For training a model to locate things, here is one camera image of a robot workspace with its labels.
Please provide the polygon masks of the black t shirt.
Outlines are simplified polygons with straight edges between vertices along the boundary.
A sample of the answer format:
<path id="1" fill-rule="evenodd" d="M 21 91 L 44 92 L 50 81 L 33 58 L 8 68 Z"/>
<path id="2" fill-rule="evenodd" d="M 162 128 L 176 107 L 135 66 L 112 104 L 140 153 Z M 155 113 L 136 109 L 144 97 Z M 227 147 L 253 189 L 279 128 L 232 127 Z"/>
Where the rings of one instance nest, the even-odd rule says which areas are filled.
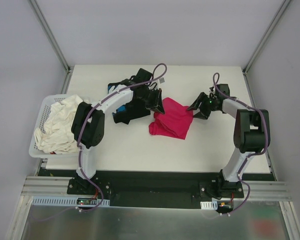
<path id="1" fill-rule="evenodd" d="M 112 113 L 112 116 L 116 124 L 124 123 L 128 125 L 131 120 L 147 117 L 150 114 L 151 111 L 146 109 L 145 102 L 134 98 L 130 102 L 120 106 L 116 112 Z"/>

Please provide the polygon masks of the pink t shirt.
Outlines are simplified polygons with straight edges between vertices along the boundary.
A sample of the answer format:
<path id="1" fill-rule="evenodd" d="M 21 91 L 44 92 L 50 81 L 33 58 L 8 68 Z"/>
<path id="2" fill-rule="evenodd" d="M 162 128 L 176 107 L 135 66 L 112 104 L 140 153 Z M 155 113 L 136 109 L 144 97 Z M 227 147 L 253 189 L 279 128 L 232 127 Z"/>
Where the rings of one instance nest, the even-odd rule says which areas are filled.
<path id="1" fill-rule="evenodd" d="M 162 103 L 165 114 L 153 114 L 154 121 L 148 126 L 149 133 L 152 136 L 185 140 L 193 122 L 193 111 L 187 110 L 188 106 L 183 106 L 170 97 L 164 98 Z"/>

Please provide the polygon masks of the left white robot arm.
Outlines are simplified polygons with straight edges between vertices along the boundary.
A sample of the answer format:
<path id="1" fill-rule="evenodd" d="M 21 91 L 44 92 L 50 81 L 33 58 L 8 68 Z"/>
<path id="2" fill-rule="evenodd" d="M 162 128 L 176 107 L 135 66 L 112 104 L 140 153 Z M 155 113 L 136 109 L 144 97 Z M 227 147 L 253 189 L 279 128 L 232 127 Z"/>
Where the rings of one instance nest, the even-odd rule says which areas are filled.
<path id="1" fill-rule="evenodd" d="M 105 134 L 105 120 L 111 115 L 115 123 L 129 124 L 130 121 L 147 117 L 151 112 L 164 114 L 162 89 L 158 86 L 165 73 L 155 76 L 140 68 L 137 74 L 107 85 L 107 95 L 93 103 L 81 102 L 75 112 L 71 132 L 74 135 L 78 154 L 77 175 L 82 178 L 78 188 L 89 195 L 95 191 L 92 180 L 97 168 L 90 150 L 96 147 Z"/>

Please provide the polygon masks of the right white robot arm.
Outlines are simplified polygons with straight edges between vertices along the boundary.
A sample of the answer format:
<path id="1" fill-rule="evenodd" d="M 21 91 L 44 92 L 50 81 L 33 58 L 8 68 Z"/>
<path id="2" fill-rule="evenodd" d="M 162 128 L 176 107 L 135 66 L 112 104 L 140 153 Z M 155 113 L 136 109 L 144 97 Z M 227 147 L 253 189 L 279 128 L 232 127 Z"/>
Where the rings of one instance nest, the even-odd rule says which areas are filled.
<path id="1" fill-rule="evenodd" d="M 255 156 L 262 155 L 270 145 L 269 112 L 252 108 L 236 97 L 231 97 L 228 84 L 211 87 L 209 94 L 201 92 L 187 110 L 197 110 L 193 117 L 202 120 L 207 120 L 211 112 L 215 111 L 221 111 L 235 119 L 234 151 L 210 189 L 223 198 L 237 192 L 242 187 L 240 175 L 250 161 Z"/>

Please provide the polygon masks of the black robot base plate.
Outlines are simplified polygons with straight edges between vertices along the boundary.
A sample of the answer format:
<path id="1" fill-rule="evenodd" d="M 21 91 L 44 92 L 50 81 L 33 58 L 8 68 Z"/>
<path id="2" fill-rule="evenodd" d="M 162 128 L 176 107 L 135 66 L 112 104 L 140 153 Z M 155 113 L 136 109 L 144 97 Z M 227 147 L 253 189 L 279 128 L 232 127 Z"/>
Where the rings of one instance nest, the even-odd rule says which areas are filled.
<path id="1" fill-rule="evenodd" d="M 199 209 L 212 199 L 243 199 L 239 181 L 229 182 L 217 172 L 105 171 L 91 180 L 75 174 L 68 182 L 69 195 L 94 195 L 112 207 Z"/>

